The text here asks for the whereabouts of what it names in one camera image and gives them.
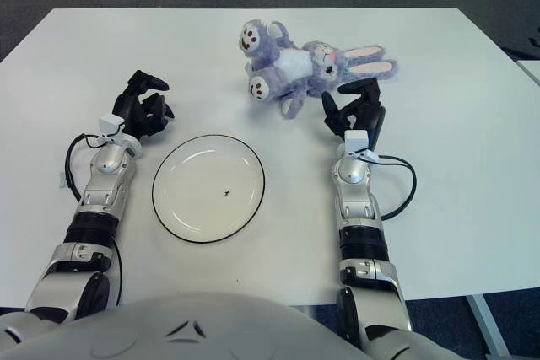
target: black robotic finger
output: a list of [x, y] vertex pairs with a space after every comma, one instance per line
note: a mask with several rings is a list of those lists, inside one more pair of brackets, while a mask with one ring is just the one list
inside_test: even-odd
[[175, 115], [173, 114], [172, 110], [170, 109], [169, 105], [165, 105], [165, 115], [169, 118], [175, 118]]
[[322, 108], [324, 109], [324, 113], [327, 115], [327, 117], [335, 116], [339, 112], [336, 102], [328, 92], [322, 92], [321, 99]]

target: stuffed bunny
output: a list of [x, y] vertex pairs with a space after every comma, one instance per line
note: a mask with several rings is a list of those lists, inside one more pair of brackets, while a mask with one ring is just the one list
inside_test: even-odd
[[347, 51], [321, 41], [310, 41], [299, 49], [284, 25], [261, 20], [244, 24], [240, 49], [251, 58], [246, 66], [250, 94], [258, 101], [278, 99], [285, 118], [295, 118], [306, 96], [320, 98], [342, 82], [363, 78], [386, 79], [397, 70], [395, 61], [382, 61], [381, 46]]

